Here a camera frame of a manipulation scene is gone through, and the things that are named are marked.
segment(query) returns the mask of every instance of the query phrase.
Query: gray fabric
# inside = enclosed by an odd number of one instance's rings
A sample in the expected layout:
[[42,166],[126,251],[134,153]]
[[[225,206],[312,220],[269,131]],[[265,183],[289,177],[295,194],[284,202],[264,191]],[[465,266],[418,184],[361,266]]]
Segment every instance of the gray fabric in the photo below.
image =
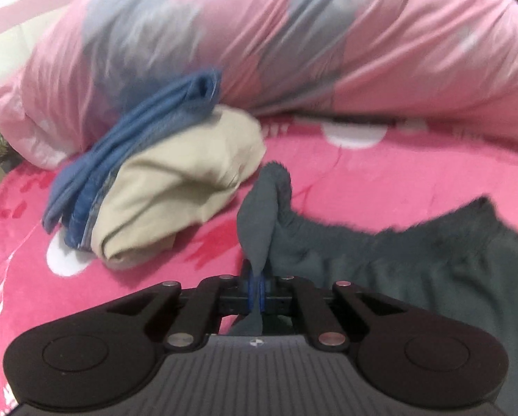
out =
[[94,82],[117,111],[133,109],[186,72],[200,40],[198,15],[193,3],[90,0],[83,51]]
[[332,107],[347,33],[361,0],[290,0],[288,20],[261,55],[263,87],[258,105],[305,102],[311,109]]
[[245,316],[230,329],[231,336],[261,336],[263,334],[263,317],[259,309],[259,296],[255,293],[251,313]]
[[497,404],[518,416],[518,234],[486,198],[404,232],[378,234],[307,220],[290,201],[288,172],[266,165],[237,219],[254,274],[268,261],[277,276],[305,277],[319,287],[349,280],[480,327],[508,352]]

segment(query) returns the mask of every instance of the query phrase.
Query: circular pad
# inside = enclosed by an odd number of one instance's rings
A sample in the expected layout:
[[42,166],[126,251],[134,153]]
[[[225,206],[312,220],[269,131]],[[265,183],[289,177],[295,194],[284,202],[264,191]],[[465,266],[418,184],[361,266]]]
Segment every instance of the circular pad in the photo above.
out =
[[417,336],[405,346],[405,354],[417,366],[429,371],[453,371],[469,359],[469,349],[454,338],[434,335]]
[[108,355],[104,341],[93,336],[65,336],[52,341],[43,351],[49,366],[64,372],[81,372],[101,364]]

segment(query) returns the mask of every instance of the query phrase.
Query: metal screw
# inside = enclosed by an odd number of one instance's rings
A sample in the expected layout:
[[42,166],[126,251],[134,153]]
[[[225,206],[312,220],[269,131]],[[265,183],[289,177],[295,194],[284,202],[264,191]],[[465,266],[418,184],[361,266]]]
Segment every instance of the metal screw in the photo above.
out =
[[174,347],[188,347],[193,343],[193,336],[189,333],[183,332],[174,333],[173,335],[170,335],[166,341]]
[[346,337],[341,333],[326,332],[319,336],[319,343],[323,346],[336,347],[341,346],[344,342],[346,342]]

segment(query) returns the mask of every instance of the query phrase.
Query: folded clothing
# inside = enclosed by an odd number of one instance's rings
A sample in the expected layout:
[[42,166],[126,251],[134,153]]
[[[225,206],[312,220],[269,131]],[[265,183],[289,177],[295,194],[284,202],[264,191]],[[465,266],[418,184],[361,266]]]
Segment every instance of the folded clothing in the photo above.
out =
[[496,218],[488,199],[378,234],[308,220],[290,201],[289,173],[266,165],[237,217],[255,275],[269,262],[275,275],[321,287],[348,280],[491,333],[510,359],[497,404],[518,416],[518,234]]
[[172,247],[178,231],[229,203],[265,150],[257,120],[217,106],[204,123],[122,164],[101,203],[92,250],[109,267],[126,268]]
[[81,246],[91,209],[98,207],[118,169],[130,156],[210,117],[218,102],[220,74],[198,72],[171,82],[123,115],[91,150],[55,179],[43,214],[50,232],[60,218],[66,244]]

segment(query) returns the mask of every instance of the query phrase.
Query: white polka dot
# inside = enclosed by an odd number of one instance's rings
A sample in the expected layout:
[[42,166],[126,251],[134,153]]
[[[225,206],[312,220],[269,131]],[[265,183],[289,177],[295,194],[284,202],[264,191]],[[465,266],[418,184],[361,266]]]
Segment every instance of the white polka dot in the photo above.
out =
[[354,150],[373,147],[388,131],[385,125],[323,122],[321,126],[326,140],[332,145]]
[[51,240],[47,249],[47,265],[60,277],[79,274],[96,258],[93,253],[79,252],[64,243],[66,230],[61,228]]
[[423,119],[409,119],[397,124],[396,128],[405,134],[424,133],[429,127]]

